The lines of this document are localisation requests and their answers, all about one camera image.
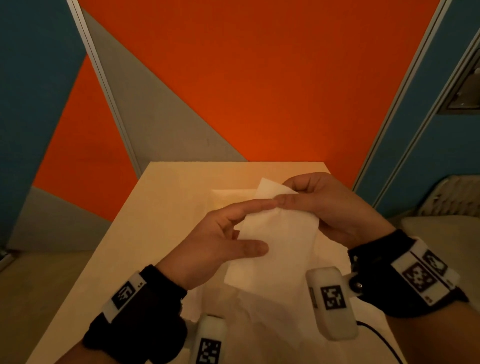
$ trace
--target wire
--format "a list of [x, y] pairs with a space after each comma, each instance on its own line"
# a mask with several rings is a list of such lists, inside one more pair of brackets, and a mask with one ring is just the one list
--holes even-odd
[[395, 359], [399, 362], [399, 364], [403, 364], [402, 362], [402, 359], [400, 359], [400, 357], [398, 356], [398, 354], [396, 353], [395, 349], [392, 348], [392, 346], [388, 343], [388, 341], [380, 334], [380, 332], [378, 332], [377, 330], [375, 330], [373, 327], [371, 327], [369, 324], [366, 324], [364, 322], [361, 322], [361, 321], [357, 321], [357, 325], [358, 326], [365, 326], [366, 328], [369, 328], [370, 330], [372, 330], [375, 335], [377, 335], [383, 342], [384, 344], [390, 349], [390, 351], [392, 352], [393, 356], [395, 357]]

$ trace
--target black wrist strap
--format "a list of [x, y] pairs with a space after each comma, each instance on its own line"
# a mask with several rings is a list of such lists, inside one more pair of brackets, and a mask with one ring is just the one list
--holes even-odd
[[90, 324], [83, 338], [89, 349], [102, 350], [120, 364], [168, 363], [180, 352], [187, 327], [180, 317], [187, 291], [154, 266], [140, 272], [143, 286], [108, 323], [104, 314]]
[[402, 230], [360, 245], [348, 251], [352, 271], [358, 275], [350, 280], [350, 287], [359, 293], [359, 299], [368, 302], [392, 317], [418, 317], [437, 311], [453, 301], [468, 302], [458, 287], [433, 305], [425, 300], [392, 267], [392, 262], [408, 252], [415, 240]]

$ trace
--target blue wall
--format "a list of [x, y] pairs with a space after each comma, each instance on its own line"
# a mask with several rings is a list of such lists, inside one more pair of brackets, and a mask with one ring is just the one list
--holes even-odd
[[65, 0], [0, 1], [0, 246], [85, 58]]
[[413, 136], [480, 27], [480, 1], [453, 0], [356, 192], [386, 216], [414, 208], [449, 174], [480, 173], [478, 117], [436, 115], [379, 199]]

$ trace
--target fingernail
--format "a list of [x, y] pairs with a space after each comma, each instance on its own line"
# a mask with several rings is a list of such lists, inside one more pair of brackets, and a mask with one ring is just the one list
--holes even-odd
[[285, 195], [284, 194], [279, 194], [278, 196], [275, 196], [273, 199], [275, 201], [277, 201], [279, 205], [283, 205], [285, 203]]
[[268, 250], [270, 249], [268, 247], [268, 244], [264, 242], [259, 242], [256, 248], [257, 248], [258, 255], [265, 255], [268, 253]]

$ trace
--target orange wall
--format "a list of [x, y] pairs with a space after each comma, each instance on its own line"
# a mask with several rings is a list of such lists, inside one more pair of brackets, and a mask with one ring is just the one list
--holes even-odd
[[438, 0], [80, 0], [248, 160], [353, 181]]
[[112, 221], [136, 182], [86, 57], [33, 185]]

